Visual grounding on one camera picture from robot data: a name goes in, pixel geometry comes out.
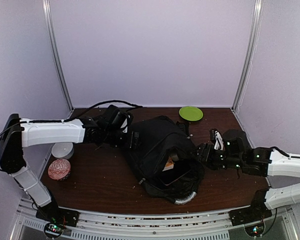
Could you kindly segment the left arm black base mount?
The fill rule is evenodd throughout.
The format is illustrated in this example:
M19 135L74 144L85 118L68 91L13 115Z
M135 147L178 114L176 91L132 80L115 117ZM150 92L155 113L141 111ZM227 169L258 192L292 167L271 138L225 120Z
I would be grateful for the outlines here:
M76 227L80 213L76 210L61 208L57 205L48 204L38 207L35 217L51 223L67 227Z

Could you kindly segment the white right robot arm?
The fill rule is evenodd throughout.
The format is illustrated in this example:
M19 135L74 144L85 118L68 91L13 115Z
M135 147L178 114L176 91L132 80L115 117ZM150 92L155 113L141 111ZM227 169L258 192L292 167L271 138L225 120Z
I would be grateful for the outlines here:
M221 134L210 130L210 143L197 146L197 160L211 170L235 169L251 176L300 178L300 154L287 153L277 146L251 147L243 130L230 129ZM266 210L300 203L300 183L255 192L246 210L249 220L258 220Z

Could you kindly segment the black student backpack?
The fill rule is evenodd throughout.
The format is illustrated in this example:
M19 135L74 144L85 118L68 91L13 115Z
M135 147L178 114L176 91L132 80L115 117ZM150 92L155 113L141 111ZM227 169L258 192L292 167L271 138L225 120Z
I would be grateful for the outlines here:
M139 132L140 146L123 151L124 158L141 187L153 198L164 198L175 205L184 205L197 195L205 169L192 152L197 148L189 138L189 126L174 122L165 115L135 122L129 133ZM171 185L159 180L168 159L189 163L191 170Z

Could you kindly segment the aluminium front rail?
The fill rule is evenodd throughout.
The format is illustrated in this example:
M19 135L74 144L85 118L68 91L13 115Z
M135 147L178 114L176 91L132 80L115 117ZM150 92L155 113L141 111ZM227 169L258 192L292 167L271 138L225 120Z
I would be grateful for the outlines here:
M233 225L231 209L179 214L115 214L79 210L76 226L60 240L252 240L247 230L264 224L261 240L299 240L291 207L281 207L261 221Z

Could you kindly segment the right aluminium frame post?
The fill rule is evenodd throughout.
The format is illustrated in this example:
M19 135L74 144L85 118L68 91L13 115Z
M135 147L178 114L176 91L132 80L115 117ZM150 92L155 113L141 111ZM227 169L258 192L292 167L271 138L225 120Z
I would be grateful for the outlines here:
M232 105L232 111L234 113L238 113L240 109L241 102L244 97L244 93L246 90L246 86L248 84L248 78L250 74L250 70L252 67L252 60L253 55L256 50L259 32L260 32L260 24L261 24L261 18L262 18L262 11L263 11L263 0L255 0L254 1L254 9L253 9L253 15L252 15L252 21L251 21L251 27L250 27L250 34L248 39L248 45L246 50L246 55L243 63L243 68L240 75L240 80L238 84L238 88L236 91L236 95L233 101Z

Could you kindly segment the green plate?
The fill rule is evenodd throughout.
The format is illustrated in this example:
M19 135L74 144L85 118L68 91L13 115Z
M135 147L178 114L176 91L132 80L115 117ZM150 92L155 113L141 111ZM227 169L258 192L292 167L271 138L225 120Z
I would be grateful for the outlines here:
M179 109L179 115L182 119L196 122L203 118L204 113L198 107L194 106L184 106Z

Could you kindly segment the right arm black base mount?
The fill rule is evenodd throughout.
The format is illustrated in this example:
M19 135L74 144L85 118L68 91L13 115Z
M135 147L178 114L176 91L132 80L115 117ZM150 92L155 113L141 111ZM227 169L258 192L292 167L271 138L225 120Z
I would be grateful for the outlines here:
M272 211L267 208L248 206L228 212L232 226L245 225L262 221L272 216Z

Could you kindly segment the orange treehouse paperback book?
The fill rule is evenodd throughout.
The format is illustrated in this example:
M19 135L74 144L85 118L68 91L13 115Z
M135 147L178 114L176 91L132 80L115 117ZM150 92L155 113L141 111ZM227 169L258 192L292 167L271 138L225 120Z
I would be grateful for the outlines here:
M175 165L174 161L169 157L162 171L164 172L164 171L172 170L174 168L174 165Z

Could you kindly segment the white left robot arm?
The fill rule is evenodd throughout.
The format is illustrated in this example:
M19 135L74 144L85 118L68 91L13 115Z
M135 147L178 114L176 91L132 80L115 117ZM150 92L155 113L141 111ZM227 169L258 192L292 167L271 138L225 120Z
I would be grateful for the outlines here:
M102 115L61 120L31 120L18 114L9 116L0 133L0 171L12 176L51 222L62 218L53 195L30 170L23 149L36 145L108 144L123 146L129 138L133 115L110 105Z

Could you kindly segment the black smartphone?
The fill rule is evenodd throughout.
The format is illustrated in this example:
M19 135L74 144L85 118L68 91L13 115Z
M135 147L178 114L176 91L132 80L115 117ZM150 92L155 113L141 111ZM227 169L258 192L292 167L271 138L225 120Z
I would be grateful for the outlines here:
M172 169L163 171L158 178L165 186L169 186L187 174L190 170L191 167L189 163L177 161Z

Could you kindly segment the left aluminium frame post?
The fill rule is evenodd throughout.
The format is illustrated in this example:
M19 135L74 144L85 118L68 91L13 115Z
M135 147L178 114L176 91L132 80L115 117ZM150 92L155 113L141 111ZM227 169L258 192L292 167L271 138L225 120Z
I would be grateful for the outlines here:
M57 78L60 83L61 91L62 94L65 98L65 102L67 105L67 108L70 112L74 110L69 90L66 84L63 68L62 68L62 63L58 51L58 46L57 46L57 40L56 40L56 35L55 35L55 30L54 30L54 24L53 24L53 18L52 18L52 12L51 12L51 1L50 0L43 0L42 1L42 7L43 7L43 14L47 26L47 31L48 31L48 36L49 36L49 41L50 41L50 46L52 50L52 56L53 56L53 61L57 73Z

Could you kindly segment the red patterned bowl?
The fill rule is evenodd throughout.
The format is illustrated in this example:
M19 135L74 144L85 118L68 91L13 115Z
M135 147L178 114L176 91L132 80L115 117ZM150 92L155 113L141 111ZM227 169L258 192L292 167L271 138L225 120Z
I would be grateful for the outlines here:
M48 167L48 176L55 181L64 181L71 174L71 164L67 159L58 158Z

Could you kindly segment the aluminium frame post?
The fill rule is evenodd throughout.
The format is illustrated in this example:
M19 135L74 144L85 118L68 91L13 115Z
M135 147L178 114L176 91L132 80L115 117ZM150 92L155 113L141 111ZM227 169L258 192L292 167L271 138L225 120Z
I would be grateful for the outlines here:
M254 9L253 9L253 15L252 15L252 21L251 21L251 27L250 27L250 34L248 39L248 45L246 50L246 55L243 63L243 68L240 75L240 80L238 84L238 88L236 91L236 95L233 101L232 105L232 111L234 113L238 113L240 109L241 102L244 97L244 93L246 90L246 86L248 84L248 78L250 74L250 70L252 67L252 60L253 55L256 50L259 32L260 32L260 24L261 24L261 18L262 18L262 11L263 11L263 0L255 0L254 1Z
M49 36L49 41L50 41L50 46L52 50L52 56L53 56L53 61L57 73L57 78L60 83L61 91L62 94L65 98L65 102L67 105L67 108L70 112L74 110L69 90L66 84L63 68L62 68L62 63L58 51L58 46L57 46L57 40L56 40L56 35L55 35L55 30L54 30L54 24L53 24L53 18L52 18L52 12L51 12L51 1L50 0L43 0L42 1L42 7L43 7L43 14L47 26L47 31L48 31L48 36Z

